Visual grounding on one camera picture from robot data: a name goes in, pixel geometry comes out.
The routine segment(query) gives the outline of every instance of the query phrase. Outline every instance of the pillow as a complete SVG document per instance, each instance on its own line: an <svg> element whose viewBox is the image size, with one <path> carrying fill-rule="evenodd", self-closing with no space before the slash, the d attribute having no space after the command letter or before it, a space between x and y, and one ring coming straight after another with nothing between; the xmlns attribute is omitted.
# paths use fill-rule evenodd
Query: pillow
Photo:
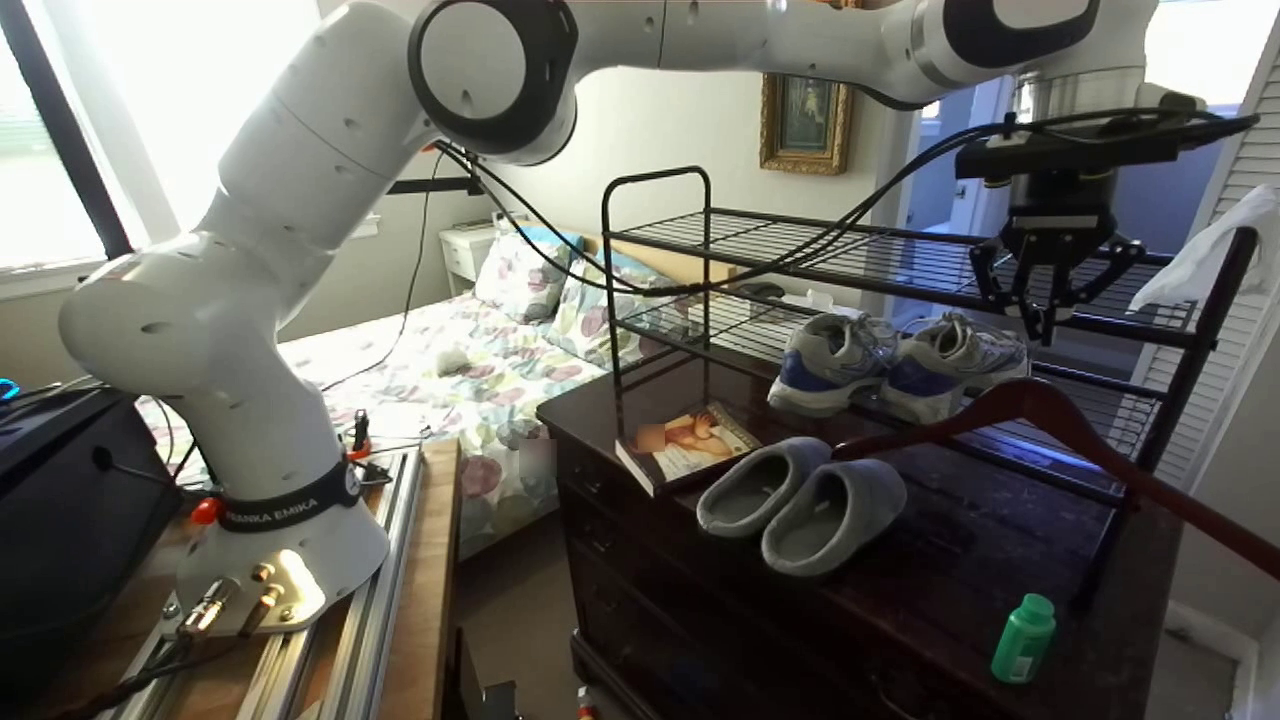
<svg viewBox="0 0 1280 720"><path fill-rule="evenodd" d="M562 270L572 262L582 235L555 235L546 225L522 225L529 240L555 262ZM553 321L563 287L563 273L553 270L523 235L499 221L498 240L476 275L476 302L515 316L515 321Z"/></svg>
<svg viewBox="0 0 1280 720"><path fill-rule="evenodd" d="M613 253L613 273L635 287L677 283L663 273L624 253ZM613 302L618 302L618 316L624 316L631 327L651 327L651 334L663 327L663 336L682 336L688 327L684 302L635 296L624 287L613 294ZM572 275L563 282L562 307L553 321L553 345L562 345L563 354L588 364L609 364L609 294L605 294L605 273L588 262L572 262ZM618 345L622 345L622 359L639 359L651 354L643 336L628 327L618 334Z"/></svg>

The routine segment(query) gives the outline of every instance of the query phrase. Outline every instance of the framed picture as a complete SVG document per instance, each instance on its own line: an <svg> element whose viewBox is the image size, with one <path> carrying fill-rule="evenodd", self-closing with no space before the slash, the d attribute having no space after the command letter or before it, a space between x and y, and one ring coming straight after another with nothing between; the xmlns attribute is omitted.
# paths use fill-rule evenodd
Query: framed picture
<svg viewBox="0 0 1280 720"><path fill-rule="evenodd" d="M843 85L765 76L761 170L842 178L854 95Z"/></svg>

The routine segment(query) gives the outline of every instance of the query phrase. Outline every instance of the wooden dresser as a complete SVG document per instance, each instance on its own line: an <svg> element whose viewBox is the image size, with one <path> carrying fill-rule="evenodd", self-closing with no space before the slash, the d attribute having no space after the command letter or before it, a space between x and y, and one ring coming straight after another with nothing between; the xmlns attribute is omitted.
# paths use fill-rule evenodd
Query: wooden dresser
<svg viewBox="0 0 1280 720"><path fill-rule="evenodd" d="M697 530L708 482L649 499L613 455L622 434L704 395L765 442L875 434L855 415L784 419L755 373L697 355L547 399L582 677L635 718L1145 718L1181 540L1168 511L1125 511L1095 559L1099 503L970 452L912 450L889 455L912 490L899 526L837 578L790 580L761 564L755 540ZM1000 688L987 658L1023 593L1061 604L1061 638L1033 683Z"/></svg>

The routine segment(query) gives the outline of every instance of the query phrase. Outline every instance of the bed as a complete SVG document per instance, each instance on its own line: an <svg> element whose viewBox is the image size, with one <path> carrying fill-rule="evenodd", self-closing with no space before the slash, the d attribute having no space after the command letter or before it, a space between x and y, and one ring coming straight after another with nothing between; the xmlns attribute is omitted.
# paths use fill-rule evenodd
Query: bed
<svg viewBox="0 0 1280 720"><path fill-rule="evenodd" d="M459 442L459 559L562 510L536 408L609 373L609 311L605 294L591 287L599 273L572 262L547 231L529 227L529 235L555 263L572 263L572 275L547 270L499 225L473 294L281 345L298 376L323 391L341 434L366 408L378 443ZM618 273L631 283L684 275L659 256L622 253ZM622 345L628 359L639 355L639 336ZM169 455L186 450L178 442L186 428L144 415Z"/></svg>

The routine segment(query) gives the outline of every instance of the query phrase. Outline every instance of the green bottle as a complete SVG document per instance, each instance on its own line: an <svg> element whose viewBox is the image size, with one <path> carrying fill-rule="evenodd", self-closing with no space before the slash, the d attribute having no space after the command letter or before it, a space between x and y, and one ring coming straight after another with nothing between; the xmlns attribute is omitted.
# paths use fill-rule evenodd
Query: green bottle
<svg viewBox="0 0 1280 720"><path fill-rule="evenodd" d="M1004 620L1000 643L991 652L991 677L1000 683L1028 683L1055 633L1055 610L1050 595L1028 593Z"/></svg>

